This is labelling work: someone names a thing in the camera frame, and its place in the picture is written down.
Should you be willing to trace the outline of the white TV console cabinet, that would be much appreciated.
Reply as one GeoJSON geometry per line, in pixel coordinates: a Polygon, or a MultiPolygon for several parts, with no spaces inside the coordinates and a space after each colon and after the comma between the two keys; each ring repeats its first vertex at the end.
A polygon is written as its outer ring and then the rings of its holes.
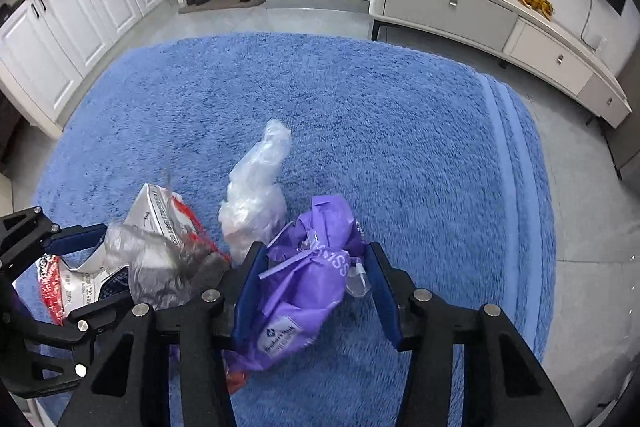
{"type": "Polygon", "coordinates": [[[371,0],[371,38],[407,27],[526,70],[616,128],[631,114],[615,76],[579,39],[516,0],[371,0]]]}

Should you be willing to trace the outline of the clear white plastic bag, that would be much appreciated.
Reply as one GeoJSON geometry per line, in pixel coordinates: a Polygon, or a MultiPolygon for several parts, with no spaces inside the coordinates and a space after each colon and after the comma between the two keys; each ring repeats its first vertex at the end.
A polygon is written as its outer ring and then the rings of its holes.
{"type": "Polygon", "coordinates": [[[262,139],[229,173],[218,220],[235,265],[244,261],[250,246],[255,242],[269,244],[284,225],[286,202],[277,179],[291,145],[291,130],[280,120],[271,119],[262,139]]]}

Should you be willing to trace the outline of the white lower cabinets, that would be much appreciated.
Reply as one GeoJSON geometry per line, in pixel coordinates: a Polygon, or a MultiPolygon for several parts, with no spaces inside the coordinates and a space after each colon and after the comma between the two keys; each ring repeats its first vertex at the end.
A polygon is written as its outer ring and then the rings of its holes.
{"type": "Polygon", "coordinates": [[[25,0],[1,26],[1,90],[52,139],[105,53],[164,0],[25,0]]]}

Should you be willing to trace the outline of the white router device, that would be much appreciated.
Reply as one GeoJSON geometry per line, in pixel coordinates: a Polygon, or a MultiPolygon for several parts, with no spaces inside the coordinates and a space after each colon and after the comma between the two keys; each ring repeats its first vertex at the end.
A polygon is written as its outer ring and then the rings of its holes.
{"type": "Polygon", "coordinates": [[[605,50],[607,43],[608,42],[606,41],[605,37],[600,36],[600,35],[595,35],[591,39],[591,47],[593,49],[593,52],[595,54],[602,53],[605,50]]]}

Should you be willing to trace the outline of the brown door mat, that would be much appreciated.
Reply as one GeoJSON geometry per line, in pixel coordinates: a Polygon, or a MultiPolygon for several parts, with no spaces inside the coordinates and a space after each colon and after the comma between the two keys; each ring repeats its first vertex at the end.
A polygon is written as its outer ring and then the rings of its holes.
{"type": "Polygon", "coordinates": [[[241,2],[240,0],[209,0],[201,5],[181,5],[179,14],[188,14],[202,11],[228,10],[228,9],[248,9],[265,3],[266,0],[250,0],[241,2]]]}

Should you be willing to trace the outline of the blue fluffy towel mat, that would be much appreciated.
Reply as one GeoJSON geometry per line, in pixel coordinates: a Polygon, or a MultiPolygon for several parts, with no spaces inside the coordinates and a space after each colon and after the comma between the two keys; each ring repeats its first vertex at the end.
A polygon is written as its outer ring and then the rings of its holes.
{"type": "Polygon", "coordinates": [[[292,133],[279,176],[291,216],[343,196],[392,265],[447,303],[498,303],[544,353],[555,237],[538,131],[509,86],[440,56],[294,34],[134,50],[76,109],[35,202],[93,225],[167,182],[219,237],[229,172],[270,119],[292,133]]]}

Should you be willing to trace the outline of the purple plastic bag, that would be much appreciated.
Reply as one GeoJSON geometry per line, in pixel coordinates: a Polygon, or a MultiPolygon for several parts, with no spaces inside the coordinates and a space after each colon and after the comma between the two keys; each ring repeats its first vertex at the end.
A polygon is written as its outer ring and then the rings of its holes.
{"type": "Polygon", "coordinates": [[[258,274],[260,300],[250,335],[226,353],[232,373],[260,372],[314,343],[346,295],[367,296],[364,241],[341,195],[312,199],[311,208],[268,246],[269,268],[258,274]]]}

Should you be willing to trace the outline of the small red chip packet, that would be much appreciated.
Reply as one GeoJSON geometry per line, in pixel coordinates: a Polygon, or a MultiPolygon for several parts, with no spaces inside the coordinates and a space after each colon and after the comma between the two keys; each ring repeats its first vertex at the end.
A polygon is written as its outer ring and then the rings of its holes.
{"type": "Polygon", "coordinates": [[[234,395],[235,392],[242,389],[247,384],[247,381],[248,374],[245,371],[226,370],[226,382],[230,395],[234,395]]]}

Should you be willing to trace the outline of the red white konjac snack packet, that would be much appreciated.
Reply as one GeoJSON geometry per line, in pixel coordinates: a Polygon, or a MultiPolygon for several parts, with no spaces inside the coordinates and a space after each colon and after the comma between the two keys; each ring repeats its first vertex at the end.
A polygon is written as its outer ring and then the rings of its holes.
{"type": "Polygon", "coordinates": [[[56,325],[61,325],[73,311],[96,303],[113,275],[100,260],[88,259],[78,268],[71,268],[61,256],[53,255],[38,259],[35,268],[38,297],[56,325]]]}

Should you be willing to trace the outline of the white printed paper wrapper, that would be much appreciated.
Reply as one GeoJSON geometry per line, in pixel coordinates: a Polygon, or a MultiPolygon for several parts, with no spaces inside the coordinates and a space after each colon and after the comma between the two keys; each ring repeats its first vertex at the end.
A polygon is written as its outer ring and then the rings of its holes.
{"type": "MultiPolygon", "coordinates": [[[[198,218],[183,202],[180,195],[165,187],[149,183],[142,186],[125,220],[119,224],[134,225],[145,231],[162,234],[174,242],[182,234],[202,235],[203,232],[198,218]]],[[[108,267],[105,264],[104,239],[105,235],[98,247],[88,248],[89,257],[84,261],[86,262],[88,259],[100,260],[107,270],[113,272],[113,275],[101,289],[99,299],[115,295],[119,291],[129,291],[128,270],[121,265],[108,267]]]]}

